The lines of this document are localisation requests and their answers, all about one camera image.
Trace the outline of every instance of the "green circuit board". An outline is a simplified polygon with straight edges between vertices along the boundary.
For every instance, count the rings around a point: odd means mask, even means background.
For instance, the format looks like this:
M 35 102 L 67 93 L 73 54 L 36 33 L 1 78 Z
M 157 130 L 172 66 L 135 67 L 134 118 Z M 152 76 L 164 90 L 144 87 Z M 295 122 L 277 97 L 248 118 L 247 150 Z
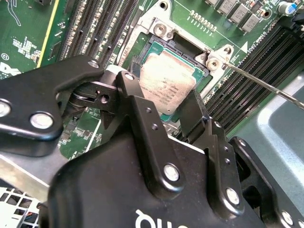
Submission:
M 37 67 L 54 2 L 0 1 L 0 79 Z
M 95 7 L 96 10 L 98 10 L 97 7 L 102 8 L 107 4 L 117 4 L 117 8 L 110 18 L 111 21 L 114 18 L 119 19 L 119 13 L 115 12 L 122 12 L 124 6 L 128 9 L 132 3 L 130 1 L 127 5 L 127 0 L 52 0 L 49 5 L 42 6 L 33 0 L 0 0 L 0 21 L 5 22 L 0 25 L 2 30 L 0 35 L 0 78 L 6 78 L 61 60 L 64 45 L 67 44 L 67 34 L 71 30 L 70 25 L 76 23 L 73 17 L 77 13 L 75 6 L 84 1 L 86 4 L 91 4 L 90 7 L 92 9 Z M 297 7 L 303 5 L 302 1 L 295 1 Z M 136 9 L 142 6 L 144 8 L 142 14 L 144 14 L 156 2 L 157 0 L 139 0 L 137 2 L 122 33 L 118 34 L 120 40 L 112 47 L 113 53 L 110 53 L 108 58 L 103 61 L 104 66 L 115 62 Z M 243 4 L 249 10 L 253 2 L 253 0 L 237 1 L 238 4 Z M 226 44 L 232 45 L 234 52 L 230 62 L 237 66 L 259 44 L 260 40 L 282 16 L 276 11 L 279 0 L 263 0 L 261 2 L 260 9 L 252 12 L 261 20 L 251 32 L 241 30 L 240 26 L 232 23 L 229 17 L 220 14 L 217 7 L 211 6 L 203 0 L 172 0 L 171 20 L 213 50 Z M 98 26 L 98 20 L 95 21 L 93 17 L 89 16 L 87 18 L 93 21 L 95 27 Z M 110 38 L 111 34 L 114 34 L 114 27 L 111 27 L 109 23 L 109 26 L 105 28 L 105 31 L 109 31 L 109 34 L 107 34 L 107 37 L 104 35 L 101 41 L 107 41 L 108 37 Z M 94 34 L 94 30 L 91 30 L 92 26 L 88 28 L 88 31 Z M 124 68 L 128 68 L 132 56 L 140 55 L 150 37 L 150 34 L 139 35 L 129 57 L 124 62 Z M 92 57 L 98 60 L 97 56 L 100 57 L 104 52 L 104 49 L 99 49 L 92 54 Z M 204 97 L 205 103 L 225 83 L 231 73 L 231 70 L 226 70 L 223 77 Z M 203 89 L 204 85 L 201 84 L 199 90 Z M 77 127 L 68 132 L 69 137 L 61 138 L 59 142 L 60 151 L 67 158 L 74 158 L 97 146 L 100 143 L 102 132 L 98 110 L 88 109 L 78 121 Z

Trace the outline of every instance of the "black clamp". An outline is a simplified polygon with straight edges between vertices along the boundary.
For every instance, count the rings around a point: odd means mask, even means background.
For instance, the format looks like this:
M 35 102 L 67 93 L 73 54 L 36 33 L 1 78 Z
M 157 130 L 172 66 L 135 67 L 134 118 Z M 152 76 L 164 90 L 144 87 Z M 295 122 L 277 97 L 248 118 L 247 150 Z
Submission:
M 209 118 L 200 95 L 192 90 L 178 109 L 183 136 L 209 157 L 207 197 L 210 206 L 224 219 L 244 213 L 233 147 L 226 142 L 221 125 Z
M 115 82 L 120 106 L 103 134 L 103 142 L 126 129 L 132 131 L 146 186 L 158 198 L 175 198 L 185 186 L 185 175 L 154 103 L 144 99 L 139 82 L 131 73 L 118 73 Z
M 103 72 L 91 58 L 77 56 L 2 80 L 0 150 L 33 157 L 52 153 L 72 91 Z

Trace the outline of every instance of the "metal lever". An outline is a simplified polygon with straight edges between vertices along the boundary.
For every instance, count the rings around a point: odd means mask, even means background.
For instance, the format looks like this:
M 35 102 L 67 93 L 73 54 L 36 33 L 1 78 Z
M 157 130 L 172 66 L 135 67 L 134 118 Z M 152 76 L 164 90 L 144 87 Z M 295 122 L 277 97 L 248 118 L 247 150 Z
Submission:
M 268 89 L 269 91 L 279 95 L 280 97 L 286 99 L 287 101 L 290 101 L 291 103 L 294 103 L 296 106 L 298 106 L 299 108 L 303 109 L 304 110 L 304 103 L 298 101 L 297 99 L 295 99 L 293 96 L 283 92 L 282 90 L 279 90 L 278 88 L 275 88 L 274 86 L 264 82 L 263 80 L 257 78 L 257 77 L 254 77 L 253 75 L 247 73 L 246 71 L 244 70 L 241 70 L 239 68 L 237 68 L 236 66 L 228 63 L 228 62 L 225 62 L 224 65 L 230 67 L 231 69 L 235 70 L 236 72 L 238 72 L 239 74 L 249 78 L 250 80 L 254 81 L 255 83 L 258 83 L 260 86 Z

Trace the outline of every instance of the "surface-mount component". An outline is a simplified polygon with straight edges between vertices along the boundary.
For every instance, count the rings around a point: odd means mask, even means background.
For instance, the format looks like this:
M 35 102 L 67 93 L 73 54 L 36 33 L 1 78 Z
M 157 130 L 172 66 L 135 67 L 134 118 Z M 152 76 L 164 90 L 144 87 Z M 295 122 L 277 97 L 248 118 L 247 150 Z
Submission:
M 236 2 L 237 0 L 224 0 L 218 10 L 227 15 L 232 10 Z
M 49 55 L 49 58 L 57 56 L 61 46 L 61 41 L 57 42 L 56 44 L 53 45 L 51 53 Z
M 242 26 L 242 30 L 245 32 L 251 32 L 251 30 L 258 24 L 259 21 L 260 18 L 257 15 L 252 14 Z
M 215 5 L 217 4 L 218 1 L 219 1 L 219 0 L 206 0 L 206 3 L 215 6 Z
M 246 6 L 244 6 L 243 4 L 240 4 L 238 6 L 238 8 L 236 9 L 236 11 L 230 17 L 230 20 L 232 20 L 233 22 L 238 24 L 247 15 L 248 12 L 249 12 L 249 9 Z
M 259 0 L 254 4 L 254 6 L 251 8 L 251 12 L 257 13 L 260 8 L 263 6 L 263 3 L 260 2 Z

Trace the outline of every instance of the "screw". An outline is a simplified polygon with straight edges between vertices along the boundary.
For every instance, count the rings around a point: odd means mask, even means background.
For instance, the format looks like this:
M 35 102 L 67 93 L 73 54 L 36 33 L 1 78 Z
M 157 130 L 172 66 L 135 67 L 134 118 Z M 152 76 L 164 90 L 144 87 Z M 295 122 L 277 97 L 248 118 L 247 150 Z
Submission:
M 97 63 L 95 60 L 90 60 L 90 61 L 88 61 L 88 64 L 89 64 L 91 67 L 99 68 L 98 63 Z
M 300 225 L 300 228 L 304 228 L 304 222 L 299 220 L 299 225 Z
M 215 124 L 217 127 L 222 127 L 222 126 L 219 124 L 219 122 L 217 122 L 217 121 L 214 121 L 214 124 Z
M 134 80 L 134 77 L 131 74 L 128 74 L 128 73 L 125 74 L 125 77 L 128 78 L 129 80 Z
M 226 164 L 230 165 L 230 160 L 228 158 L 225 158 Z
M 53 125 L 53 122 L 52 117 L 45 113 L 37 113 L 30 118 L 30 123 L 39 129 L 47 129 Z
M 211 58 L 210 60 L 207 61 L 207 68 L 211 71 L 217 70 L 219 68 L 219 61 L 216 58 Z
M 0 101 L 0 117 L 10 113 L 10 105 L 4 101 Z
M 110 97 L 108 95 L 102 95 L 101 96 L 101 103 L 106 104 L 108 103 Z
M 291 218 L 290 214 L 288 214 L 286 211 L 282 210 L 282 216 L 289 225 L 294 224 L 293 219 Z
M 180 174 L 177 169 L 170 164 L 165 165 L 163 168 L 166 177 L 171 181 L 177 181 L 180 178 Z
M 244 140 L 239 139 L 238 141 L 239 141 L 239 143 L 240 143 L 242 146 L 246 146 L 246 143 L 244 142 Z
M 163 24 L 157 24 L 157 25 L 155 25 L 153 32 L 158 37 L 163 37 L 167 32 L 167 28 Z
M 227 193 L 228 199 L 231 203 L 233 203 L 235 205 L 239 204 L 239 197 L 238 197 L 238 194 L 236 193 L 236 191 L 234 191 L 232 188 L 227 188 L 226 193 Z

